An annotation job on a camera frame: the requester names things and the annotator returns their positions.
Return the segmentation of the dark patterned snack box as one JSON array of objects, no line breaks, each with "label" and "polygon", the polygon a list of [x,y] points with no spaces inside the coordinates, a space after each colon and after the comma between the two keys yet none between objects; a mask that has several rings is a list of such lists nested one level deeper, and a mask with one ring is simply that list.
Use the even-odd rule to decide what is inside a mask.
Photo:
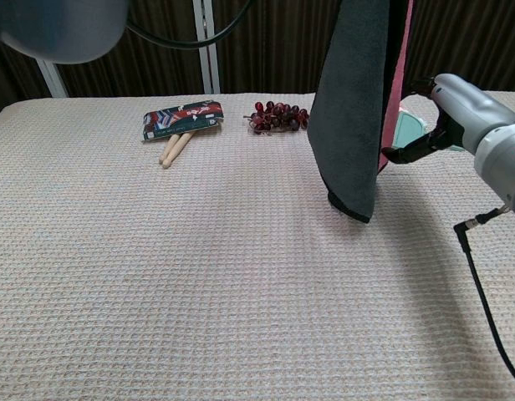
[{"label": "dark patterned snack box", "polygon": [[213,100],[151,111],[143,118],[143,140],[164,139],[207,129],[218,125],[223,119],[221,104]]}]

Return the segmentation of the red and grey cloth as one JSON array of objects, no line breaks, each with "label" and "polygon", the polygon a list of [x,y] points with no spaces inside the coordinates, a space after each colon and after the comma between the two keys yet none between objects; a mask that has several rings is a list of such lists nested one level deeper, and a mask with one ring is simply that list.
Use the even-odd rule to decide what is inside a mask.
[{"label": "red and grey cloth", "polygon": [[329,202],[367,223],[398,120],[414,0],[341,0],[308,123]]}]

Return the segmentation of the dark brown pleated curtain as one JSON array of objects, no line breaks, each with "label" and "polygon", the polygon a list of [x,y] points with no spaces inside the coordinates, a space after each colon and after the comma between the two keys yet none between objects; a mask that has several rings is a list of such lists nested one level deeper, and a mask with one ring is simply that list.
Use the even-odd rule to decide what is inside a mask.
[{"label": "dark brown pleated curtain", "polygon": [[[256,0],[217,44],[223,93],[316,90],[341,0]],[[105,56],[58,68],[71,97],[202,94],[199,53],[125,32]],[[414,0],[403,86],[441,73],[515,91],[515,0]],[[50,95],[33,58],[0,42],[0,111]]]}]

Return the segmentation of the mint green plastic brush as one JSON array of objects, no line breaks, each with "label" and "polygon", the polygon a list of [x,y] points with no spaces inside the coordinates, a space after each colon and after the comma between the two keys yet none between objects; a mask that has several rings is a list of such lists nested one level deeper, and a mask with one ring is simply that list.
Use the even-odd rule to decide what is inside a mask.
[{"label": "mint green plastic brush", "polygon": [[395,126],[393,146],[405,147],[425,134],[426,122],[410,111],[400,108]]}]

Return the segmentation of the beige waffle tablecloth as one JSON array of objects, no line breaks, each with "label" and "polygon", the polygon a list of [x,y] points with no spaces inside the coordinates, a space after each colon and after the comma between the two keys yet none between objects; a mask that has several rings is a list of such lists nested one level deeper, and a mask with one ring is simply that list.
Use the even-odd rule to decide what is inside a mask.
[{"label": "beige waffle tablecloth", "polygon": [[168,169],[142,119],[191,96],[0,113],[0,401],[515,401],[453,231],[501,204],[471,156],[387,166],[359,223],[260,99]]}]

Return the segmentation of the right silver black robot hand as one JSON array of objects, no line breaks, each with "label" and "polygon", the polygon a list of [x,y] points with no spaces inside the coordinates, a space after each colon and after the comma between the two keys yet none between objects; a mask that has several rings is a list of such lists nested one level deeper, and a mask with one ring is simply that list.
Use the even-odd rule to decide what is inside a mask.
[{"label": "right silver black robot hand", "polygon": [[491,132],[515,129],[515,112],[455,74],[415,81],[406,92],[432,101],[438,109],[435,128],[404,147],[384,147],[391,163],[409,164],[439,150],[459,146],[471,154]]}]

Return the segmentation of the aluminium frame post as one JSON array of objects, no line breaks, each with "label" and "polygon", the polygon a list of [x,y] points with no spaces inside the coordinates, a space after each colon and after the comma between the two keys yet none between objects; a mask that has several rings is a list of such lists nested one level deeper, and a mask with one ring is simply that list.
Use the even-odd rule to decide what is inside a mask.
[{"label": "aluminium frame post", "polygon": [[[204,41],[212,38],[216,33],[212,0],[192,0],[192,6],[197,40]],[[198,52],[204,93],[221,93],[216,44],[199,48]]]},{"label": "aluminium frame post", "polygon": [[51,96],[56,99],[68,98],[69,94],[57,66],[46,60],[35,59]]}]

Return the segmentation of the dark red grape bunch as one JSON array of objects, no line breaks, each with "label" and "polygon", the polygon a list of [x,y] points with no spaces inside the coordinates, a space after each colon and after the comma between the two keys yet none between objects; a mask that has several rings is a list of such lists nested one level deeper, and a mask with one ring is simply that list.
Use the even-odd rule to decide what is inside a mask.
[{"label": "dark red grape bunch", "polygon": [[273,135],[306,130],[310,113],[297,105],[268,101],[255,103],[254,111],[243,118],[255,135]]}]

